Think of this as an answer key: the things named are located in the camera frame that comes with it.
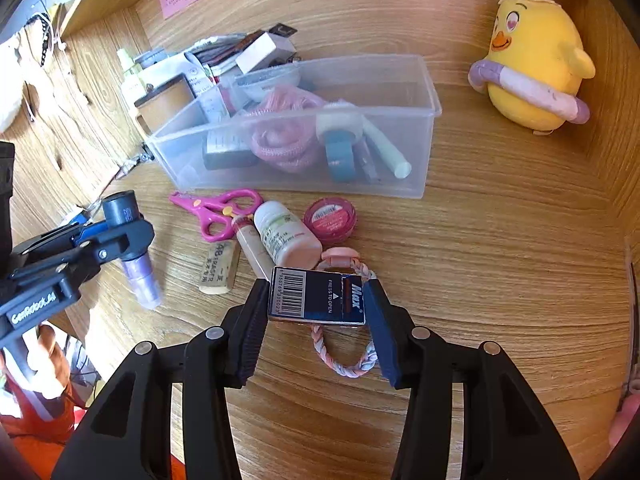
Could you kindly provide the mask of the person's left hand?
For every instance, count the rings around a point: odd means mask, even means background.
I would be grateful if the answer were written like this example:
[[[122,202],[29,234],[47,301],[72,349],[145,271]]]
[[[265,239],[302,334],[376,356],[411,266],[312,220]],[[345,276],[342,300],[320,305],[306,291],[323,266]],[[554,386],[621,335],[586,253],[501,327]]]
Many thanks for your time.
[[[55,330],[48,324],[40,324],[29,330],[23,339],[27,347],[27,364],[35,372],[29,381],[30,388],[47,400],[59,398],[70,384],[70,364],[56,342]]]

